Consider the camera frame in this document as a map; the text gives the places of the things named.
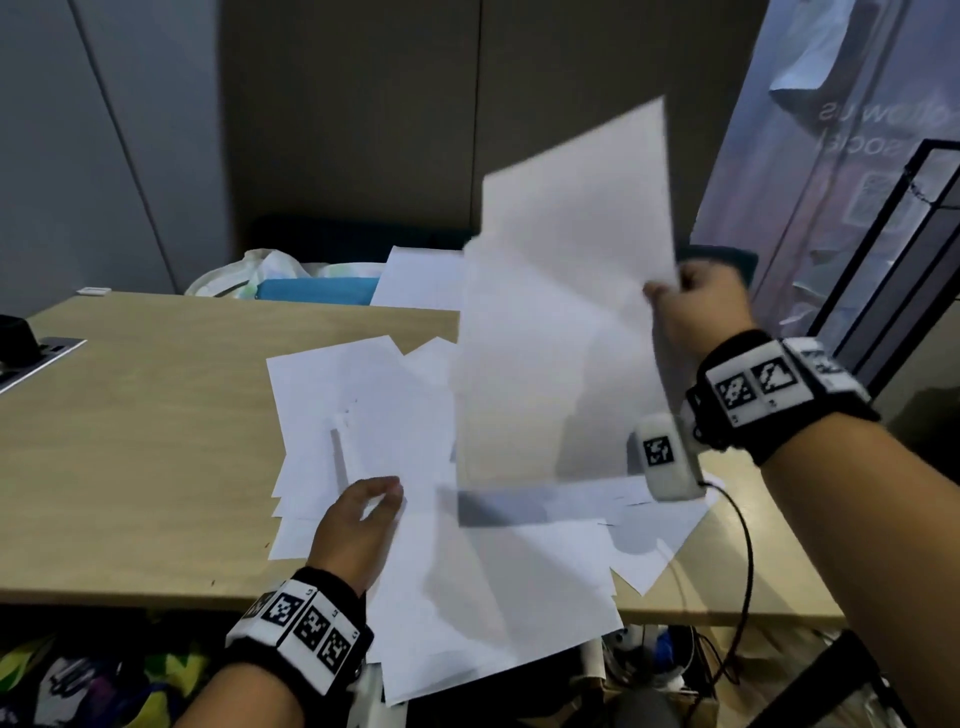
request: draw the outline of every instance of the metal frame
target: metal frame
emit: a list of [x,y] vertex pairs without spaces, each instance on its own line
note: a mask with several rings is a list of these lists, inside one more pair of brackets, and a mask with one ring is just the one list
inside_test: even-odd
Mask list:
[[[808,334],[817,335],[934,150],[960,142],[925,139],[857,247]],[[954,171],[834,355],[876,395],[960,293],[960,167]]]

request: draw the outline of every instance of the left hand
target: left hand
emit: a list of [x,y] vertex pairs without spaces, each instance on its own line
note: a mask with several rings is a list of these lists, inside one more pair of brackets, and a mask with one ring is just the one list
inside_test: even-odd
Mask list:
[[[362,518],[367,502],[378,496],[383,499]],[[362,595],[383,569],[402,504],[398,477],[357,480],[327,509],[306,565],[339,576]]]

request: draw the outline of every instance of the wrist-mounted device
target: wrist-mounted device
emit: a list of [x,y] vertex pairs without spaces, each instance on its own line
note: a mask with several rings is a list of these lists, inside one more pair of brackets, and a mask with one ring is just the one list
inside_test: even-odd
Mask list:
[[298,570],[265,593],[227,633],[226,663],[279,678],[311,716],[356,679],[373,641],[363,600],[328,571]]
[[776,340],[758,329],[717,347],[686,398],[698,440],[714,449],[743,448],[757,465],[832,412],[880,419],[866,389],[816,339]]

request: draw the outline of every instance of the wooden desk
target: wooden desk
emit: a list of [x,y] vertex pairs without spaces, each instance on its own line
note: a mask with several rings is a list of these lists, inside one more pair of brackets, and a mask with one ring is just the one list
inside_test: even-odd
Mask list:
[[[32,320],[88,342],[0,396],[0,599],[246,608],[292,562],[268,562],[283,445],[265,359],[390,334],[453,340],[446,311],[111,293]],[[843,617],[740,454],[705,456],[745,511],[757,622]],[[746,578],[726,503],[625,619],[726,624]]]

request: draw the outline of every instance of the forearm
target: forearm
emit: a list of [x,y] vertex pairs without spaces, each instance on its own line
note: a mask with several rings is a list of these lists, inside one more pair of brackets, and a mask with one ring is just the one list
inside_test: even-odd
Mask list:
[[256,665],[237,663],[220,670],[177,728],[300,728],[300,703],[280,680]]
[[952,687],[960,667],[960,488],[881,426],[841,414],[798,433],[762,471],[915,717],[947,724],[960,709]]

